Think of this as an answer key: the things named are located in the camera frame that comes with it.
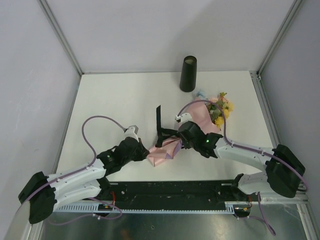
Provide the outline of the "black ribbon gold lettering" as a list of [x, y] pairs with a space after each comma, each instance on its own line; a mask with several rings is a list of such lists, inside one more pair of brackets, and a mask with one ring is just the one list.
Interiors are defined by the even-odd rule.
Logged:
[[174, 129], [164, 128], [162, 127], [162, 116], [161, 116], [161, 105], [156, 108], [156, 132], [157, 132], [157, 140], [155, 143], [156, 148], [161, 148], [165, 140], [176, 138], [177, 140], [181, 140], [178, 131]]

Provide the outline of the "pink paper flower bouquet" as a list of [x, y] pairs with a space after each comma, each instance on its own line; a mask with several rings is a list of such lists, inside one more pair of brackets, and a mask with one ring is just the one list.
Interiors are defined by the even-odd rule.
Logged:
[[[225, 118], [230, 116], [234, 110], [234, 104], [226, 98], [226, 93], [219, 93], [218, 97], [208, 99], [209, 102], [197, 102], [187, 107], [186, 112], [201, 128], [204, 133], [219, 133], [225, 123]], [[147, 159], [153, 167], [156, 167], [167, 160], [172, 160], [175, 155], [183, 148], [181, 140], [169, 138], [165, 140], [162, 147], [153, 146], [149, 150]]]

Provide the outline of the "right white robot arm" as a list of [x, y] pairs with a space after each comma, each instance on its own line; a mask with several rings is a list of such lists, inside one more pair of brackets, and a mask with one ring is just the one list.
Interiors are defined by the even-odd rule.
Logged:
[[261, 148], [240, 145], [218, 133], [204, 133], [192, 121], [178, 128], [185, 149], [194, 149], [205, 158], [228, 159], [259, 170], [254, 174], [238, 174], [230, 188], [231, 196], [242, 201], [254, 192], [275, 192], [286, 198], [295, 197], [306, 168], [285, 145]]

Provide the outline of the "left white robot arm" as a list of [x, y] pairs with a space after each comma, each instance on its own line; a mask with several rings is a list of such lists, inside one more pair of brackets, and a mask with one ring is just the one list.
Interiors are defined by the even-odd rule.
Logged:
[[140, 138], [126, 137], [119, 145], [97, 155], [91, 166], [44, 175], [35, 173], [18, 195], [21, 204], [29, 202], [30, 224], [47, 219], [58, 208], [84, 199], [106, 200], [111, 195], [107, 176], [129, 162], [140, 162], [150, 152]]

